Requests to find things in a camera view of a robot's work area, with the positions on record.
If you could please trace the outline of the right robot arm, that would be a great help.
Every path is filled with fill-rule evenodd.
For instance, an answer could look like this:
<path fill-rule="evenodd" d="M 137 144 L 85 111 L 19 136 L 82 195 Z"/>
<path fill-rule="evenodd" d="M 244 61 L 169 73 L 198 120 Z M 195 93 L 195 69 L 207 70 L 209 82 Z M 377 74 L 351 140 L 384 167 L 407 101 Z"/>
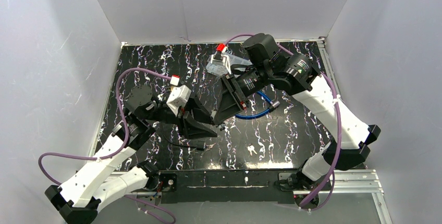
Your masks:
<path fill-rule="evenodd" d="M 222 97 L 213 117 L 216 125 L 242 112 L 248 98 L 268 85 L 303 104 L 332 135 L 332 140 L 307 159 L 298 179 L 317 181 L 332 170 L 348 170 L 366 161 L 381 132 L 360 120 L 339 98 L 333 83 L 307 56 L 289 53 L 265 33 L 246 34 L 243 48 L 251 62 L 220 77 Z"/>

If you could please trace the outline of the black cable padlock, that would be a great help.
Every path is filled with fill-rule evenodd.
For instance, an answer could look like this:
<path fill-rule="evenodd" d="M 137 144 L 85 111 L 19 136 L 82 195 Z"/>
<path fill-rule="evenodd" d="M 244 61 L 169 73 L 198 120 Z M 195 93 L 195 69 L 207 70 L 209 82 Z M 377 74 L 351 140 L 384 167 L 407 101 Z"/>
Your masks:
<path fill-rule="evenodd" d="M 182 147 L 182 148 L 190 148 L 197 151 L 208 151 L 213 148 L 213 144 L 206 144 L 204 141 L 172 141 L 171 138 L 166 136 L 166 131 L 164 130 L 163 124 L 159 123 L 159 130 L 161 131 L 162 138 L 164 138 L 165 141 L 167 141 L 172 146 Z"/>

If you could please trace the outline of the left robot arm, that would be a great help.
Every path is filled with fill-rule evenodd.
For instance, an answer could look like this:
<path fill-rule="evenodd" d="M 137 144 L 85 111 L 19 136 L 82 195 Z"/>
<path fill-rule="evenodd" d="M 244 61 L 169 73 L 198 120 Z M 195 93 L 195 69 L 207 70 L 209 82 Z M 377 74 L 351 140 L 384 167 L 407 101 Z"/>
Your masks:
<path fill-rule="evenodd" d="M 80 170 L 67 181 L 46 189 L 46 197 L 65 222 L 92 223 L 105 206 L 132 191 L 161 189 L 159 170 L 149 161 L 110 178 L 155 133 L 152 122 L 176 125 L 182 137 L 197 141 L 198 150 L 205 149 L 205 138 L 216 137 L 211 115 L 185 85 L 174 87 L 166 101 L 160 100 L 149 86 L 136 86 L 125 101 L 123 113 L 123 120 Z"/>

